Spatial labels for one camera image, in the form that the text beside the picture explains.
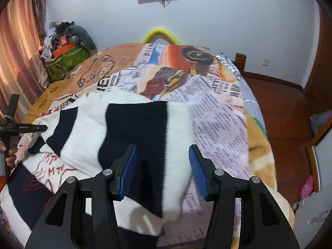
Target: orange striped curtain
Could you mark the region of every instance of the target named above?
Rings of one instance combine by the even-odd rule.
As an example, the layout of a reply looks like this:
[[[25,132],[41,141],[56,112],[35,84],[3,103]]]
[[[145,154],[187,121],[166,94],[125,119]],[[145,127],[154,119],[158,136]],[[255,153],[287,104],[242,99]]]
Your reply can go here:
[[[40,47],[32,0],[10,0],[0,15],[0,120],[11,94],[20,95],[15,114],[20,122],[46,89]]]

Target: green storage box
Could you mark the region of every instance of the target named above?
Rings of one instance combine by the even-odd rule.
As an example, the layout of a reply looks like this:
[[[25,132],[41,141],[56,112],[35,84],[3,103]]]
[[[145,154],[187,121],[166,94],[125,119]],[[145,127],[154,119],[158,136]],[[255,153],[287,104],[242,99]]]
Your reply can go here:
[[[88,51],[83,46],[77,45],[55,61],[46,62],[45,68],[49,75],[49,81],[52,83],[64,79],[71,70],[89,57]]]

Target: pile of clutter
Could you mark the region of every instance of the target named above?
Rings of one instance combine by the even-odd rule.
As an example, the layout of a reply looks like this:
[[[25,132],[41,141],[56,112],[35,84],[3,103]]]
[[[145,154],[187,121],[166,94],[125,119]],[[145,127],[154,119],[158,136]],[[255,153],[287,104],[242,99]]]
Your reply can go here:
[[[96,51],[96,45],[83,27],[74,22],[51,22],[44,46],[39,50],[40,59],[52,62],[79,44],[90,52]]]

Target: silver screw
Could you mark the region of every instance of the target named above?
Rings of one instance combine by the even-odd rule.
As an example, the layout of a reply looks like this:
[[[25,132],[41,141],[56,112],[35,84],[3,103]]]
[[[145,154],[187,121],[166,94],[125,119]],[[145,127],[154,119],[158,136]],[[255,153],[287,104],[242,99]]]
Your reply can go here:
[[[222,169],[216,169],[216,170],[215,170],[215,174],[216,174],[217,176],[222,176],[222,175],[225,174],[225,172],[224,172]]]
[[[75,177],[74,176],[70,176],[70,177],[67,178],[66,181],[67,181],[67,183],[71,184],[71,183],[73,183],[75,181]]]
[[[254,176],[251,178],[252,182],[255,183],[255,184],[259,184],[261,182],[261,179],[258,178],[257,176]]]
[[[105,176],[109,176],[109,175],[111,175],[112,174],[112,170],[111,169],[105,169],[104,171],[103,171],[103,174],[105,175]]]

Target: finger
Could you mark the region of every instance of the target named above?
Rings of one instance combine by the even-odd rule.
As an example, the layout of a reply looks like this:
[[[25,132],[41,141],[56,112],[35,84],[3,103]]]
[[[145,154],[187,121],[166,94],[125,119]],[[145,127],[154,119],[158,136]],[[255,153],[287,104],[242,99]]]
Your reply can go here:
[[[9,150],[8,154],[9,154],[9,155],[13,155],[13,154],[16,153],[16,152],[17,152],[17,147],[14,147],[14,148],[12,148],[11,150]]]
[[[7,163],[7,166],[10,167],[11,169],[14,168],[15,163]]]
[[[16,160],[16,155],[12,155],[12,156],[6,158],[7,163],[12,163],[15,160]]]

